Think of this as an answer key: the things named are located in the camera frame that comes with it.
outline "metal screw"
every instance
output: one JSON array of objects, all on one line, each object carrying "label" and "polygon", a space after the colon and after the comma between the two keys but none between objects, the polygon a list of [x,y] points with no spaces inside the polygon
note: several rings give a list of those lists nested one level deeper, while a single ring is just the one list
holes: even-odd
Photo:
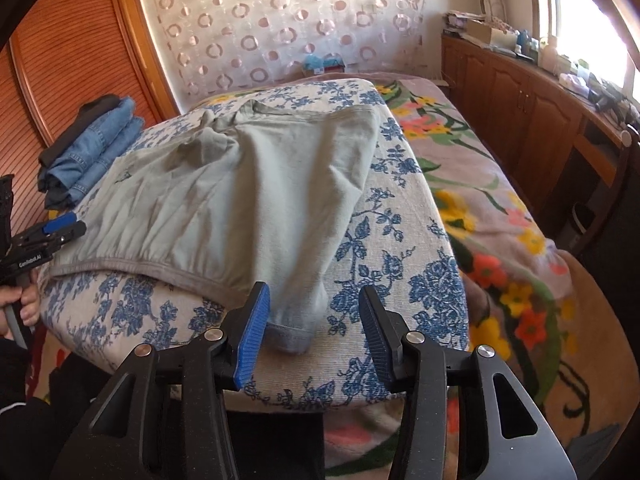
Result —
[{"label": "metal screw", "polygon": [[223,335],[225,335],[225,333],[219,328],[209,328],[209,330],[204,333],[204,339],[207,341],[220,341]]},{"label": "metal screw", "polygon": [[142,345],[138,345],[136,346],[136,349],[134,350],[134,353],[138,356],[138,357],[144,357],[146,355],[151,354],[151,345],[147,344],[147,343],[142,343]]},{"label": "metal screw", "polygon": [[415,344],[424,343],[424,335],[421,332],[407,332],[406,340],[409,343],[415,343]]},{"label": "metal screw", "polygon": [[495,350],[493,348],[491,348],[489,345],[480,345],[478,347],[478,353],[482,356],[482,357],[493,357],[495,355]]}]

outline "blue floral fabric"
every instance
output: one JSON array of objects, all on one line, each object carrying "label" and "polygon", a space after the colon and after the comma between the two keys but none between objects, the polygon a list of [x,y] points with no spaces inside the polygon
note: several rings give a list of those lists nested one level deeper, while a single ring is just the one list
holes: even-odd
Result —
[{"label": "blue floral fabric", "polygon": [[[452,348],[468,345],[462,281],[412,149],[373,85],[361,79],[283,86],[205,106],[226,114],[249,98],[271,107],[326,112],[373,104],[388,118],[366,191],[324,277],[330,304],[310,351],[290,356],[263,348],[251,382],[230,396],[230,406],[250,411],[258,403],[307,411],[390,399],[376,377],[362,331],[358,292],[363,286],[375,286],[385,306],[401,313],[411,330]],[[197,109],[149,128],[130,149],[167,142],[196,128],[201,115]],[[99,187],[76,209],[80,218]],[[225,315],[223,306],[206,298],[122,272],[46,280],[43,294],[43,318],[53,333],[107,370],[141,342],[156,348],[184,344],[219,325]]]}]

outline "cardboard box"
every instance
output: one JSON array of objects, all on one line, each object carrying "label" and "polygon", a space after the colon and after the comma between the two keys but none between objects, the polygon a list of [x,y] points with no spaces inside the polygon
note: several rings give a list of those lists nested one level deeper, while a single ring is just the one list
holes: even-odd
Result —
[{"label": "cardboard box", "polygon": [[483,43],[515,50],[518,35],[514,32],[503,32],[484,23],[469,20],[466,22],[466,33]]}]

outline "window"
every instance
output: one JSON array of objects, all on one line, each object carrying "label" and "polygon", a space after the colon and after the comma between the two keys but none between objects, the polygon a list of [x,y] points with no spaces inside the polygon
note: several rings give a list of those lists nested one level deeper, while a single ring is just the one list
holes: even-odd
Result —
[{"label": "window", "polygon": [[593,0],[539,0],[540,36],[558,37],[558,52],[640,102],[640,72],[609,18]]}]

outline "slatted wood panel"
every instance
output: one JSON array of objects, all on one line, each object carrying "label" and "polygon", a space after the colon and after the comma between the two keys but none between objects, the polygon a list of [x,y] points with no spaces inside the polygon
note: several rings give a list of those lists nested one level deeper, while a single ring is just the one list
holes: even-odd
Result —
[{"label": "slatted wood panel", "polygon": [[44,196],[36,188],[40,140],[14,78],[8,49],[0,52],[0,175],[13,173],[12,232],[17,233],[44,218]]},{"label": "slatted wood panel", "polygon": [[130,60],[112,0],[39,0],[14,34],[17,69],[31,87],[54,138],[81,104],[101,95],[129,95],[146,126],[156,124]]}]

